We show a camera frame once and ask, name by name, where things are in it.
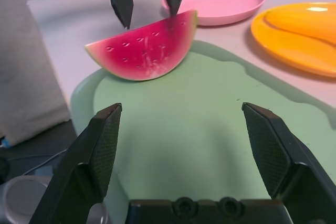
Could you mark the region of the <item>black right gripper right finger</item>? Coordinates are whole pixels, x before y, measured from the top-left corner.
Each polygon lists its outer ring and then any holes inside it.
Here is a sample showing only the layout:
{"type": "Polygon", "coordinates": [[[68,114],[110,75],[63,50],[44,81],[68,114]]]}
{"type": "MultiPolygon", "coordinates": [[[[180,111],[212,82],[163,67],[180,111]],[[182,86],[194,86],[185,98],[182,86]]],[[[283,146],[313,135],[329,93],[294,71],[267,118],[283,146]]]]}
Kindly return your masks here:
{"type": "Polygon", "coordinates": [[[266,190],[280,200],[293,223],[335,223],[335,184],[272,111],[244,103],[253,157],[266,190]]]}

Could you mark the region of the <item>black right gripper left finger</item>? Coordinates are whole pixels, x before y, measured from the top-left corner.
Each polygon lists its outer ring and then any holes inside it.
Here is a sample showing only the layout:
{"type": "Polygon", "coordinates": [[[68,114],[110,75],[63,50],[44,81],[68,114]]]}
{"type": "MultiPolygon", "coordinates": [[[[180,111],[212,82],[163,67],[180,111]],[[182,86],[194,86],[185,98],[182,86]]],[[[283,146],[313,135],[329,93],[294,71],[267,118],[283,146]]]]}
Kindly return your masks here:
{"type": "Polygon", "coordinates": [[[67,149],[30,223],[86,223],[107,195],[117,151],[122,105],[99,112],[67,149]]]}

